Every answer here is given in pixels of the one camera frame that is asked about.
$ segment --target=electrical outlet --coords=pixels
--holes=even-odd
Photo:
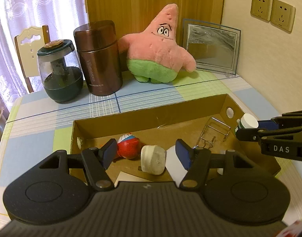
[[[251,14],[269,21],[272,0],[252,0]]]
[[[279,0],[273,0],[270,22],[291,32],[294,21],[295,7]]]

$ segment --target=green plush shorts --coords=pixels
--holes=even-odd
[[[127,60],[130,72],[139,82],[168,83],[175,79],[177,72],[154,61]]]

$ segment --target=glass jar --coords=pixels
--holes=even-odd
[[[66,102],[80,94],[83,74],[71,40],[49,42],[37,52],[42,84],[51,99]]]

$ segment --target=plush toy's pointed head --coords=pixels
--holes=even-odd
[[[144,33],[152,33],[160,37],[175,40],[178,18],[178,7],[176,4],[166,5],[152,20]]]

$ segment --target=table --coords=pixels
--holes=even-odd
[[[8,184],[53,151],[70,152],[72,124],[76,119],[161,106],[211,95],[228,93],[246,113],[259,120],[279,113],[240,76],[181,71],[168,84],[139,83],[123,72],[123,87],[116,93],[98,97],[84,85],[75,100],[58,104],[44,90],[18,98],[10,112],[0,143],[0,228],[9,222],[3,205]],[[302,163],[277,158],[282,170],[277,177],[289,188],[291,202],[286,222],[302,219]]]

